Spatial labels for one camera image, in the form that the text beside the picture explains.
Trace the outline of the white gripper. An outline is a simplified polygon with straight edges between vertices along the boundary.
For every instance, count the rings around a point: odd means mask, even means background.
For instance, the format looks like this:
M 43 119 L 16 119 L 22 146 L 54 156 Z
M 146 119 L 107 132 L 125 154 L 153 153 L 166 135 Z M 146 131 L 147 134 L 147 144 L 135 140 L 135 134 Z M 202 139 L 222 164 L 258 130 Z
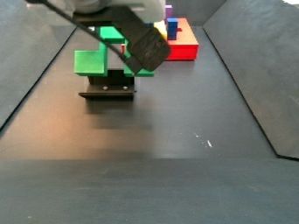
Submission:
M 146 24 L 165 19 L 166 0 L 66 0 L 71 15 L 82 22 L 113 22 L 139 18 Z

